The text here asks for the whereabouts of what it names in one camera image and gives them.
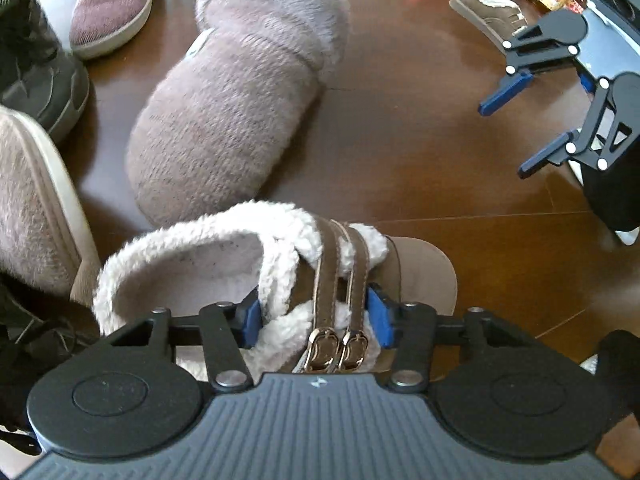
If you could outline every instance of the ribbed gray surface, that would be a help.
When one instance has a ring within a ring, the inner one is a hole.
[[[500,462],[451,438],[418,397],[370,375],[267,375],[246,394],[221,396],[199,425],[155,456],[78,463],[50,454],[23,480],[599,480],[582,455],[548,465]]]

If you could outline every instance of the shoe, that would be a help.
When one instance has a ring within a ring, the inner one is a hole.
[[[145,25],[153,0],[77,0],[69,42],[80,59],[110,54]]]
[[[90,306],[100,260],[58,150],[31,117],[0,107],[0,270]]]
[[[423,240],[387,238],[293,204],[246,202],[127,244],[100,273],[94,315],[106,335],[153,309],[191,316],[256,294],[248,303],[257,311],[245,316],[255,323],[241,323],[250,348],[241,352],[255,381],[264,372],[318,371],[305,358],[310,334],[321,327],[330,328],[333,343],[346,329],[361,336],[348,346],[341,371],[383,372],[394,358],[394,330],[368,283],[393,301],[428,304],[438,314],[450,316],[456,305],[451,262]],[[176,363],[207,380],[202,349],[177,348]]]
[[[62,142],[84,111],[89,75],[63,51],[37,0],[0,0],[0,67],[0,104]]]
[[[149,97],[127,147],[136,203],[157,226],[256,196],[349,33],[346,0],[197,0],[196,20],[200,36]]]
[[[527,20],[511,0],[450,0],[449,6],[504,52],[502,43],[527,27]]]

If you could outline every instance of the gold buckle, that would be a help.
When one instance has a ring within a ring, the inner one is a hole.
[[[362,330],[347,330],[342,338],[342,355],[338,362],[338,370],[346,373],[356,371],[364,361],[368,346],[369,339]]]
[[[316,328],[306,347],[305,374],[330,374],[341,355],[341,343],[333,328]]]

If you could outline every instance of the buckle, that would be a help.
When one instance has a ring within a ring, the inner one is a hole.
[[[341,356],[340,338],[331,327],[316,328],[306,347],[305,374],[330,374]]]
[[[369,339],[362,330],[347,330],[342,338],[342,354],[338,370],[345,373],[356,371],[367,354]]]

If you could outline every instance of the boot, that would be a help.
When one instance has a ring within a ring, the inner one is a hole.
[[[55,143],[76,125],[89,76],[64,52],[36,0],[0,0],[0,104],[36,119]]]

